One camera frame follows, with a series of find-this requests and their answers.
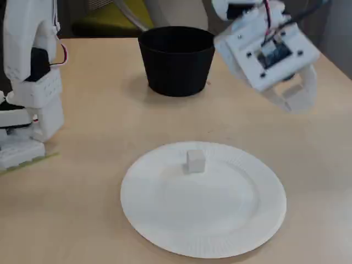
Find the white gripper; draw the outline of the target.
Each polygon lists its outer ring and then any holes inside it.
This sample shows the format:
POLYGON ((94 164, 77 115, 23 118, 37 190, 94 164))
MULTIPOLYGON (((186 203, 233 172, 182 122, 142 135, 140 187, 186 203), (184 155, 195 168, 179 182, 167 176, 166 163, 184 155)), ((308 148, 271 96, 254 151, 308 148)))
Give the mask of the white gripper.
POLYGON ((260 92, 270 103, 291 112, 273 85, 296 73, 293 50, 276 29, 287 20, 282 2, 216 2, 216 14, 231 24, 214 38, 216 51, 229 70, 250 86, 272 86, 260 92))

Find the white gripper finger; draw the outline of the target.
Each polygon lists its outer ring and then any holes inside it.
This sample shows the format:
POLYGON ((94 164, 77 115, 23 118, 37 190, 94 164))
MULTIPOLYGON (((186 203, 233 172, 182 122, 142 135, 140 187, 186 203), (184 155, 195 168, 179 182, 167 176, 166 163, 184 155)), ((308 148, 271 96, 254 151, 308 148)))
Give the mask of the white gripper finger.
POLYGON ((317 96, 317 74, 314 66, 308 65, 299 71, 301 83, 288 89, 288 105, 292 113, 308 111, 315 104, 317 96))

